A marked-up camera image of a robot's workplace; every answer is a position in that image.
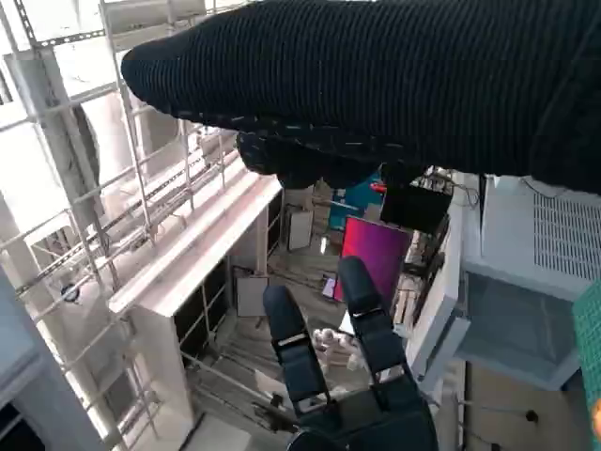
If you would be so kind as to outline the black left hand blue tape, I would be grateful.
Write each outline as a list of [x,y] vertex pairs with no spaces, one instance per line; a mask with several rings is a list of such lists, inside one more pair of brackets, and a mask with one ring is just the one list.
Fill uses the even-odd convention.
[[283,370],[293,416],[276,395],[257,407],[274,431],[293,437],[290,450],[436,450],[435,423],[410,372],[401,338],[365,264],[344,257],[338,280],[371,384],[339,398],[331,396],[309,330],[289,289],[269,286],[263,304],[271,345]]

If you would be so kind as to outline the black knitted gloved right hand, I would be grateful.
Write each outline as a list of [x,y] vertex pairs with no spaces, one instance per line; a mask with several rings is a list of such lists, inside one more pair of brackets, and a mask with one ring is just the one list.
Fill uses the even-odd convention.
[[237,133],[287,188],[438,166],[600,191],[596,1],[263,1],[135,46],[158,111]]

